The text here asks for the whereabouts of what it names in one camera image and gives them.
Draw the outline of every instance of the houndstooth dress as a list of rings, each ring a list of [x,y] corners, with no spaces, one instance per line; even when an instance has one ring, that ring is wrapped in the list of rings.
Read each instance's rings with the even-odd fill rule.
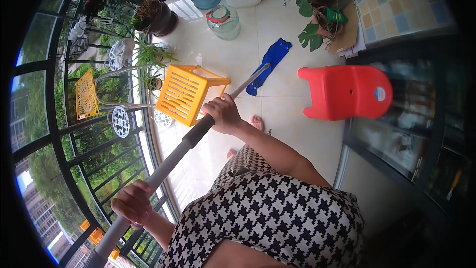
[[[201,267],[228,239],[292,267],[353,267],[362,229],[353,194],[280,175],[245,145],[185,208],[160,266]]]

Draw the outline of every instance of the mop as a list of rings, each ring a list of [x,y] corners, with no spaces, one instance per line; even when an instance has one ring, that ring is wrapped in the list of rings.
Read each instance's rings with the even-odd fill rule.
[[[235,99],[250,83],[253,82],[251,87],[251,93],[254,90],[254,96],[256,96],[256,89],[259,88],[266,80],[268,75],[271,74],[274,67],[279,61],[286,55],[291,47],[291,43],[282,40],[281,38],[271,45],[269,50],[263,57],[263,63],[260,67],[246,80],[241,86],[239,86],[233,93],[230,94],[231,98]],[[167,178],[170,172],[185,156],[185,154],[192,148],[194,148],[203,136],[211,129],[215,124],[215,120],[210,114],[206,114],[183,138],[182,142],[174,149],[172,153],[160,164],[154,173],[146,179],[146,182],[150,185],[154,191],[162,184]],[[117,242],[122,238],[122,235],[129,228],[130,221],[122,216],[118,216],[112,223],[108,231],[104,234],[102,240],[98,246],[92,251],[85,267],[87,268],[99,268],[104,267],[108,260],[109,254],[112,249],[116,247]]]
[[[270,66],[264,72],[262,72],[248,87],[246,92],[251,96],[256,96],[256,92],[261,85],[265,82],[266,78],[273,72],[274,67],[283,59],[284,55],[289,52],[289,48],[292,47],[291,43],[279,38],[276,43],[269,47],[268,51],[263,56],[263,61],[258,69],[253,73],[255,74],[266,63]]]

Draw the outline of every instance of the pink slipper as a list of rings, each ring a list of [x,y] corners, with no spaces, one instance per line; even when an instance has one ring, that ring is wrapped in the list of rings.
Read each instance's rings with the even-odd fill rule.
[[[263,120],[258,116],[251,116],[249,123],[258,128],[260,131],[264,131]]]
[[[230,158],[234,157],[236,153],[237,152],[236,152],[235,149],[229,149],[228,152],[227,152],[227,159],[230,159]]]

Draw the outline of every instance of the colorful wall tile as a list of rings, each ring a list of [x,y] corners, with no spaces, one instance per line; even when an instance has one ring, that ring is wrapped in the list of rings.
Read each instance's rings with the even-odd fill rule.
[[[366,43],[454,26],[443,0],[356,0]]]

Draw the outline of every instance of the sticker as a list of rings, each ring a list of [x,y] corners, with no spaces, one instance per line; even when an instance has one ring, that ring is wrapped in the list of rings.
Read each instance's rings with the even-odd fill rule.
[[[377,87],[377,89],[375,89],[375,98],[377,98],[377,100],[379,102],[382,102],[385,99],[385,90],[384,90],[384,88]]]

